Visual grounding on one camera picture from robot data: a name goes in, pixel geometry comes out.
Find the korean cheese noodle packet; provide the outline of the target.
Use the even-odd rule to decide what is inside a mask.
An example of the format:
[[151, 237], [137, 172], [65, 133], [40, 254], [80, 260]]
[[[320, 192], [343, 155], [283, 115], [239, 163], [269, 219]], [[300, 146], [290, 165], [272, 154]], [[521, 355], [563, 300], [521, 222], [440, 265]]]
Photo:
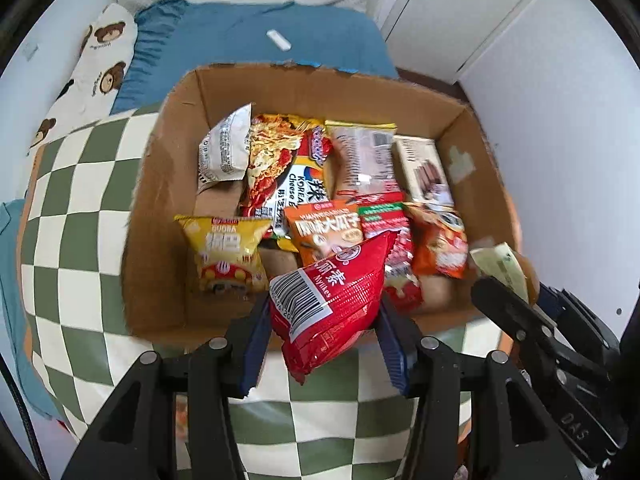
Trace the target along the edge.
[[269, 220], [266, 240], [288, 237], [285, 208], [329, 199], [324, 166], [331, 152], [331, 139], [319, 119], [291, 114], [253, 117], [240, 215]]

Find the red snack packet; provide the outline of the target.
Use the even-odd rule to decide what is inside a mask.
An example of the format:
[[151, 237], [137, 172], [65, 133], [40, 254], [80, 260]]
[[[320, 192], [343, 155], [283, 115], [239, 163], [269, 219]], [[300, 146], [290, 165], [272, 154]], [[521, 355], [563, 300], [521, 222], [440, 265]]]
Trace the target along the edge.
[[270, 281], [271, 326], [296, 382], [303, 384], [372, 325], [396, 238], [393, 231], [383, 232]]

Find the orange snack bag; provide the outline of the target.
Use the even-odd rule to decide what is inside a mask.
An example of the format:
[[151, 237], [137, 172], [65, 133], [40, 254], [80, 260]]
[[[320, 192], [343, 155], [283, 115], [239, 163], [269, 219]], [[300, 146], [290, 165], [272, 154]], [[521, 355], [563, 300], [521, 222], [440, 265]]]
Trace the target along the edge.
[[411, 226], [413, 273], [461, 280], [469, 244], [458, 212], [454, 208], [428, 208], [414, 203], [402, 206]]

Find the white wardrobe door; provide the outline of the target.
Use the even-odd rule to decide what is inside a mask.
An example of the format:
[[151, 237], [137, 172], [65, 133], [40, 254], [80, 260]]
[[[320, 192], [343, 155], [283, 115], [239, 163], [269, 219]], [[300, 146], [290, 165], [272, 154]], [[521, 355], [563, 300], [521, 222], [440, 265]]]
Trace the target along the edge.
[[453, 84], [530, 0], [386, 0], [378, 18], [394, 65]]

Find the green blue cardboard box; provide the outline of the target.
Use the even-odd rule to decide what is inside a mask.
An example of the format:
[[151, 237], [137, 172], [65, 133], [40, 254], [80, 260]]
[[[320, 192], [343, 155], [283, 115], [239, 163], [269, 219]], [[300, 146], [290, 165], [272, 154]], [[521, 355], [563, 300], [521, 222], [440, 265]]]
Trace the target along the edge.
[[171, 89], [142, 158], [122, 255], [122, 298], [134, 336], [195, 348], [222, 335], [252, 302], [198, 286], [179, 214], [230, 217], [243, 188], [198, 192], [198, 144], [237, 108], [343, 122], [392, 122], [405, 136], [435, 141], [472, 247], [522, 246], [518, 213], [480, 122], [469, 105], [417, 84], [329, 68], [202, 66]]

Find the orange sunflower seed packet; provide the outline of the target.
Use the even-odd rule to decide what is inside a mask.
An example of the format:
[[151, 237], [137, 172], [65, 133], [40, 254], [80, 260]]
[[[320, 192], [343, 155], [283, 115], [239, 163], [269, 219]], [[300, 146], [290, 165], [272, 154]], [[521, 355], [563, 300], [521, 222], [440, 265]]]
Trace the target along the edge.
[[289, 206], [286, 223], [303, 266], [309, 266], [362, 242], [358, 206], [329, 200]]

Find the pink snack packet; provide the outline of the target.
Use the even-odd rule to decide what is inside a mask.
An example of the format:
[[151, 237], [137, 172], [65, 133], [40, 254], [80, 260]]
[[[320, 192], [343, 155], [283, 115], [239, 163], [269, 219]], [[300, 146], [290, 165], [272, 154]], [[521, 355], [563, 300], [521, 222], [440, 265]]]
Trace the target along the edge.
[[395, 124], [327, 120], [326, 130], [338, 159], [333, 193], [335, 198], [400, 191], [392, 157], [397, 131]]

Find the white snack packet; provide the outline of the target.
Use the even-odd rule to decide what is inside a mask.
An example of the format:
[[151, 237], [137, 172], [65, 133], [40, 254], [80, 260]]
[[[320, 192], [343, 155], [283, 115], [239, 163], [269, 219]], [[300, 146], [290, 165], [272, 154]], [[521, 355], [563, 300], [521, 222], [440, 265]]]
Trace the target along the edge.
[[244, 179], [250, 159], [252, 107], [248, 103], [221, 119], [198, 146], [198, 192], [219, 182]]

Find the yellow panda crisps bag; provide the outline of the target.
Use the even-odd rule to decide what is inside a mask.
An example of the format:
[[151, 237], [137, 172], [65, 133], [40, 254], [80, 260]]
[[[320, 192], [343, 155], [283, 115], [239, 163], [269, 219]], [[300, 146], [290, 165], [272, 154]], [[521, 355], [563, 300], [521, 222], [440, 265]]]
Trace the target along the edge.
[[268, 289], [258, 246], [268, 219], [175, 216], [192, 250], [201, 290], [259, 294]]

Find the bear print pillow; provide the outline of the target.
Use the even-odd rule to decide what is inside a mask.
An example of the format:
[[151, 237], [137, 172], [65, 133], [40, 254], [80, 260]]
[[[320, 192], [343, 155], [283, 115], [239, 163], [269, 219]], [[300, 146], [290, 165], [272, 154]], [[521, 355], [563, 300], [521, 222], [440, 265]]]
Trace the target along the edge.
[[70, 79], [44, 116], [29, 151], [106, 117], [134, 56], [138, 26], [123, 6], [112, 3], [89, 26]]

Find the beige wafer box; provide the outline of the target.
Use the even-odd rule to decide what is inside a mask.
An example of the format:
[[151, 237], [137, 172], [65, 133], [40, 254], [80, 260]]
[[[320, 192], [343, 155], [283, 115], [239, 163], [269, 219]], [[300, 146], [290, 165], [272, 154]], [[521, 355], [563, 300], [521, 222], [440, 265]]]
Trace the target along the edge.
[[394, 136], [394, 149], [410, 200], [428, 208], [454, 208], [442, 162], [432, 139]]

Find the small white object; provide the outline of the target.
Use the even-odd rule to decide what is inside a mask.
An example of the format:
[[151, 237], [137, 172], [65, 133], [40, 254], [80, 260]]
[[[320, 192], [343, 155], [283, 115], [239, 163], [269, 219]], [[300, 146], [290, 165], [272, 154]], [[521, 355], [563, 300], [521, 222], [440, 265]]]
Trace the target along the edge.
[[283, 52], [292, 49], [292, 44], [275, 29], [269, 29], [266, 36]]

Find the blue pillow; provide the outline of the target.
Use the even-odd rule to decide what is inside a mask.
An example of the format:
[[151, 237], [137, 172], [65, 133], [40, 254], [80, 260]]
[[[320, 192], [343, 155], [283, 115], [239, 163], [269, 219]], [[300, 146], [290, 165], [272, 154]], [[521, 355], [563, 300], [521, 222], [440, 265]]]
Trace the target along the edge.
[[[113, 115], [163, 101], [191, 70], [208, 64], [274, 63], [397, 78], [385, 41], [366, 14], [337, 6], [160, 0], [137, 13], [134, 56]], [[292, 44], [281, 51], [275, 29]]]

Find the braised egg packet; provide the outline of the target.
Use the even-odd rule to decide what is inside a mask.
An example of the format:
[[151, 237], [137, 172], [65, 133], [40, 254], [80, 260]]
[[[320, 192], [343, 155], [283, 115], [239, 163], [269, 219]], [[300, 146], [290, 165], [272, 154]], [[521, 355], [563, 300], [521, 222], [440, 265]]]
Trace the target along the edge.
[[530, 306], [536, 304], [540, 281], [529, 258], [506, 243], [473, 249], [470, 256], [478, 274], [496, 278]]

